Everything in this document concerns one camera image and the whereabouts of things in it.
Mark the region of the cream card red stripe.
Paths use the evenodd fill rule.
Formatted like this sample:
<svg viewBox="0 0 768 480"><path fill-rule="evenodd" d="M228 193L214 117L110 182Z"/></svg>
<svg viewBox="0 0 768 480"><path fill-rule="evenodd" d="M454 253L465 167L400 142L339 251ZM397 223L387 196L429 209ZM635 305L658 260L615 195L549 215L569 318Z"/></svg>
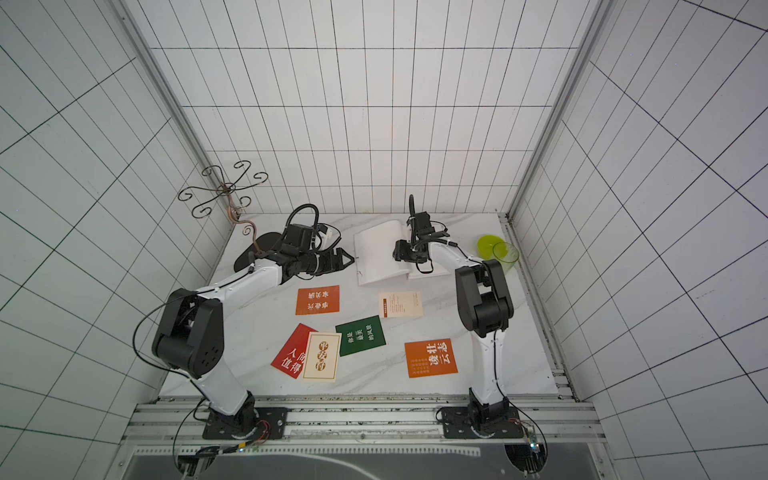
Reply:
<svg viewBox="0 0 768 480"><path fill-rule="evenodd" d="M421 293L418 291L382 292L378 305L382 319L419 318L423 315Z"/></svg>

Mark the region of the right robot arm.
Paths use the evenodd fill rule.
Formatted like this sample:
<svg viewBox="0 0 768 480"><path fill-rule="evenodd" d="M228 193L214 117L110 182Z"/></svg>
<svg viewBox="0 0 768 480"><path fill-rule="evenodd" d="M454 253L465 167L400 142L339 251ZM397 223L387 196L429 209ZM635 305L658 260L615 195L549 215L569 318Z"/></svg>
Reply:
<svg viewBox="0 0 768 480"><path fill-rule="evenodd" d="M454 273L458 315L472 339L468 415L473 427L480 429L506 419L510 402L500 386L500 373L514 306L503 267L497 260L467 254L445 228L433 226L426 212L411 210L406 225L410 238L395 243L393 258L415 265L437 263Z"/></svg>

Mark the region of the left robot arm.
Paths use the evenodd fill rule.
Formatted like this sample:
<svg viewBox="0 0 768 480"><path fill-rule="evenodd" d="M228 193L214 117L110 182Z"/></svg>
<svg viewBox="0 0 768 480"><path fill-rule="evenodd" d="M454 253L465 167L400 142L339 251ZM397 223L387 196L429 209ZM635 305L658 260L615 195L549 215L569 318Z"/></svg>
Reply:
<svg viewBox="0 0 768 480"><path fill-rule="evenodd" d="M321 276L346 269L354 257L338 245L340 237L328 224L288 224L281 233L268 232L238 258L241 269L200 290L170 294L160 318L152 354L179 371L224 418L248 410L252 394L223 360L224 323L247 301L298 275Z"/></svg>

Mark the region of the green card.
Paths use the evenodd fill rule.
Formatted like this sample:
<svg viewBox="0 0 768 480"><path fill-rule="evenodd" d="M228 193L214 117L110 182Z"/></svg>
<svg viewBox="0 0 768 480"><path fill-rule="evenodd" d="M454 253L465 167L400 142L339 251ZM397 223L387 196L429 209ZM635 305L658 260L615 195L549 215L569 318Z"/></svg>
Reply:
<svg viewBox="0 0 768 480"><path fill-rule="evenodd" d="M378 315L337 325L335 331L341 335L341 357L382 347L386 344Z"/></svg>

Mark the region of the clear green cup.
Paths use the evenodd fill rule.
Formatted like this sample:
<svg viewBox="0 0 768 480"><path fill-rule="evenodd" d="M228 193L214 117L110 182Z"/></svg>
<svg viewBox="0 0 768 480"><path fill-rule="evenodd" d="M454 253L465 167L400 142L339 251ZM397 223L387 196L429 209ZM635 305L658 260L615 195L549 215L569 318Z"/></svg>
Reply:
<svg viewBox="0 0 768 480"><path fill-rule="evenodd" d="M493 245L492 258L497 260L505 273L509 272L519 261L520 253L511 243L501 241Z"/></svg>

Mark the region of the cream framed card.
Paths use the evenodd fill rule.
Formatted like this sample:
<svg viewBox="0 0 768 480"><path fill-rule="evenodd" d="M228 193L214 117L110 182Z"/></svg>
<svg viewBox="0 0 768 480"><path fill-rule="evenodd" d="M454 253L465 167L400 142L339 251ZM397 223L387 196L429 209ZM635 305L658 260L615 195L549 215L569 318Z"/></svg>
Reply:
<svg viewBox="0 0 768 480"><path fill-rule="evenodd" d="M302 378L335 382L341 346L340 333L311 332L308 337Z"/></svg>

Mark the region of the orange card lower right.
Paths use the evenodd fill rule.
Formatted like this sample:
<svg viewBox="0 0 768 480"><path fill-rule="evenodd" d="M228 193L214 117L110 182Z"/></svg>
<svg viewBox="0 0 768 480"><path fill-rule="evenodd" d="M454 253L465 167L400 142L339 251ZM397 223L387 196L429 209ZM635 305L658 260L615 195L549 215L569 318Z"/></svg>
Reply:
<svg viewBox="0 0 768 480"><path fill-rule="evenodd" d="M404 344L410 378L456 374L458 366L450 339L437 339Z"/></svg>

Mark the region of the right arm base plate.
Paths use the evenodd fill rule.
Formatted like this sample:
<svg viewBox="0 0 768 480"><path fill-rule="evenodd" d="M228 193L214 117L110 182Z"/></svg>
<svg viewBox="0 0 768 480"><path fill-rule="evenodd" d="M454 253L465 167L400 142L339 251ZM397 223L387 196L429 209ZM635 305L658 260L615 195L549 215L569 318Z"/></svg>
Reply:
<svg viewBox="0 0 768 480"><path fill-rule="evenodd" d="M511 406L490 410L444 406L437 410L436 420L446 439L523 439L526 436L518 411Z"/></svg>

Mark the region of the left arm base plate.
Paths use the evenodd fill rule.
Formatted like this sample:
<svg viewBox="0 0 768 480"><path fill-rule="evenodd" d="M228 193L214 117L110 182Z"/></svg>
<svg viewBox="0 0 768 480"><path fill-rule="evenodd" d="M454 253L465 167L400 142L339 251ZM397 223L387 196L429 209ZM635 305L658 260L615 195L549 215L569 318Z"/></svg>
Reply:
<svg viewBox="0 0 768 480"><path fill-rule="evenodd" d="M212 410L205 422L205 440L251 441L282 439L289 410L282 407L246 407L235 416Z"/></svg>

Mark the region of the aluminium rail frame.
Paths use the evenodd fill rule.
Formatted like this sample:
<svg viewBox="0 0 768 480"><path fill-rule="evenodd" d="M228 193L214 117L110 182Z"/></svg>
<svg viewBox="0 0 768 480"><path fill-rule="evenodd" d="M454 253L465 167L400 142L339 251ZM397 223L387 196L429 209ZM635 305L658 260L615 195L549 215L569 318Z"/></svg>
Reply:
<svg viewBox="0 0 768 480"><path fill-rule="evenodd" d="M202 438L210 407L192 397L160 398L136 407L107 476L125 478L130 462L140 455L165 455L180 475L191 475L215 458L242 452L470 455L482 443L509 445L531 456L558 444L584 444L599 478L618 476L589 402L523 395L510 401L526 433L523 439L446 439L437 410L468 405L462 395L257 396L251 407L289 410L283 438L223 441Z"/></svg>

